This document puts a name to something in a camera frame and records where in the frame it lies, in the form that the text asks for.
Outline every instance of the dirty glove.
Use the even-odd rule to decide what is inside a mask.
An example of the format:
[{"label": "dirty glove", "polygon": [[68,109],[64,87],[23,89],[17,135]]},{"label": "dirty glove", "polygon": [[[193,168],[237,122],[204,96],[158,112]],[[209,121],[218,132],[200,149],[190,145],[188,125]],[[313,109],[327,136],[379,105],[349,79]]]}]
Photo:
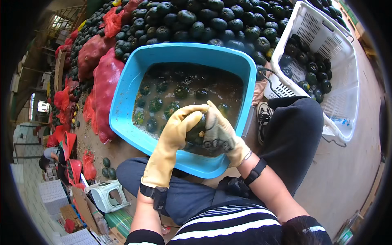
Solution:
[{"label": "dirty glove", "polygon": [[205,123],[203,146],[211,151],[223,151],[230,160],[229,167],[238,167],[250,148],[236,135],[229,121],[210,100]]},{"label": "dirty glove", "polygon": [[208,108],[208,105],[185,106],[169,118],[144,170],[142,184],[152,188],[169,187],[177,150],[185,147],[186,133],[200,121],[201,111],[206,112]]}]

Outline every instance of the shoe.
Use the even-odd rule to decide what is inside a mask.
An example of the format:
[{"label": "shoe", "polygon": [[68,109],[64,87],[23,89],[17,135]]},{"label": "shoe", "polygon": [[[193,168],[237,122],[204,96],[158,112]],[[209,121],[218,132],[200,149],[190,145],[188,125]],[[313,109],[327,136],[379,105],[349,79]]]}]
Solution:
[{"label": "shoe", "polygon": [[264,130],[265,126],[269,123],[274,110],[272,110],[267,102],[260,102],[257,105],[257,122],[259,123],[259,143],[264,144]]}]

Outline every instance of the person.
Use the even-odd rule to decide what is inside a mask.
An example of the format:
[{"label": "person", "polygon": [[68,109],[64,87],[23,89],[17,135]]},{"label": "person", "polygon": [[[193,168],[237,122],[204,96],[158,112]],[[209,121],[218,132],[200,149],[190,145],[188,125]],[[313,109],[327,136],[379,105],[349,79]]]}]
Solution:
[{"label": "person", "polygon": [[[128,159],[118,166],[119,182],[137,196],[125,244],[165,244],[151,194],[163,193],[161,187],[168,190],[160,212],[181,226],[168,244],[332,244],[325,229],[293,198],[321,139],[320,105],[304,96],[261,102],[258,139],[263,147],[256,155],[215,105],[207,103],[178,109],[150,158]],[[207,111],[203,145],[212,140],[226,149],[229,167],[237,167],[253,193],[249,198],[171,176],[176,151],[185,146],[186,132],[199,122],[201,111]]]},{"label": "person", "polygon": [[71,185],[65,176],[67,170],[67,162],[64,158],[64,150],[61,147],[48,147],[44,150],[38,165],[46,172],[46,168],[49,167],[50,163],[58,162],[57,165],[57,177],[64,183],[64,185]]}]

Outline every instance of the floor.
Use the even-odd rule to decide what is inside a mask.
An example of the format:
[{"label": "floor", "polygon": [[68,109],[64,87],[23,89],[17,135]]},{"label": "floor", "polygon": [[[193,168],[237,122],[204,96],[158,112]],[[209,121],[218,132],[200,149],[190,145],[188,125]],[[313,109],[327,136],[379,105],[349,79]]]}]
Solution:
[{"label": "floor", "polygon": [[[331,238],[335,236],[343,222],[362,207],[380,163],[378,115],[382,92],[359,42],[354,40],[353,46],[358,58],[360,81],[356,133],[346,148],[321,140],[314,162],[294,197],[325,227]],[[75,130],[78,135],[78,156],[81,158],[84,149],[90,147],[95,155],[94,164],[98,180],[106,180],[101,174],[103,157],[108,157],[112,167],[116,168],[128,158],[145,156],[120,138],[103,145],[98,136],[91,131],[90,126],[83,121],[81,111],[78,112],[77,118],[81,123],[80,128]],[[258,147],[255,121],[256,118],[245,139],[251,149]],[[216,179],[204,180],[203,183],[216,187],[218,181],[226,175],[239,176],[237,170],[231,168],[224,175]],[[133,201],[133,204],[126,208],[133,216],[136,199],[128,192],[126,196]],[[163,219],[164,224],[175,225],[169,218]],[[172,237],[175,230],[172,229],[165,239]]]}]

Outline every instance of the white plastic crate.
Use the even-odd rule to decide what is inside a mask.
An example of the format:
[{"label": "white plastic crate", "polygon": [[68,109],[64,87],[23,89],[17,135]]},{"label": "white plastic crate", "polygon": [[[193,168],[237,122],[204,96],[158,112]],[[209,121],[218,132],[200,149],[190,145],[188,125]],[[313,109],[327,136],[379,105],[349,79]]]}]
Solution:
[{"label": "white plastic crate", "polygon": [[[289,65],[293,71],[291,79],[285,76],[279,67],[287,40],[292,34],[299,35],[301,40],[309,45],[312,52],[318,52],[331,61],[332,90],[324,95],[324,101],[321,103],[326,126],[323,134],[336,136],[341,142],[349,142],[354,135],[359,101],[358,65],[352,44],[335,25],[313,7],[298,1],[271,58],[272,70],[282,83],[277,86],[276,80],[271,81],[275,84],[272,87],[285,91],[281,97],[293,96],[293,93],[309,97],[296,84],[305,80],[304,67],[294,60]],[[273,95],[269,91],[265,94],[267,98],[268,95]]]},{"label": "white plastic crate", "polygon": [[[346,28],[344,28],[341,24],[339,24],[336,20],[332,19],[332,17],[330,17],[329,15],[327,15],[326,13],[321,11],[320,9],[316,8],[315,6],[313,6],[308,0],[300,0],[300,1],[306,2],[309,6],[311,6],[313,9],[317,10],[317,12],[319,12],[327,20],[332,22],[332,24],[334,24],[348,38],[348,40],[350,42],[354,41],[354,38],[352,37],[352,34],[348,30],[346,30]],[[293,4],[296,4],[296,2],[298,2],[298,0],[293,0],[292,2],[293,2]]]}]

